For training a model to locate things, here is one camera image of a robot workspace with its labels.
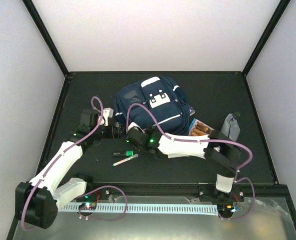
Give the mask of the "navy blue student backpack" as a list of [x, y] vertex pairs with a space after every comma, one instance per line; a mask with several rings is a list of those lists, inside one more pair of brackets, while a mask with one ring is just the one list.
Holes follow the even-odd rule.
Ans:
[[154, 126], [154, 121], [143, 108], [130, 108], [133, 103], [144, 105], [164, 132], [188, 135], [190, 106], [187, 96], [173, 78], [154, 76], [128, 85], [116, 95], [113, 109], [118, 122], [125, 125], [129, 119], [130, 124], [135, 123], [143, 130]]

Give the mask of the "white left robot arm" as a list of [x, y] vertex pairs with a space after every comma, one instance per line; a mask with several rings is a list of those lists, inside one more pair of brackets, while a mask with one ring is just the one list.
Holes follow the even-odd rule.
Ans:
[[86, 109], [79, 125], [68, 140], [64, 141], [55, 156], [30, 181], [21, 182], [15, 189], [15, 217], [22, 228], [26, 224], [47, 229], [56, 219], [58, 211], [89, 189], [90, 178], [72, 177], [61, 185], [61, 180], [82, 155], [103, 139], [111, 123], [113, 109], [103, 112]]

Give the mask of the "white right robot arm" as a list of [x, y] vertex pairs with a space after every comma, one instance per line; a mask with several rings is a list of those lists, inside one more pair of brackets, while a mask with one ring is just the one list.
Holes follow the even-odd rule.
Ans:
[[241, 148], [219, 131], [214, 130], [202, 136], [183, 136], [163, 134], [153, 127], [142, 130], [136, 124], [131, 124], [127, 130], [126, 141], [141, 151], [163, 154], [168, 158], [205, 159], [218, 170], [216, 190], [226, 194], [232, 190]]

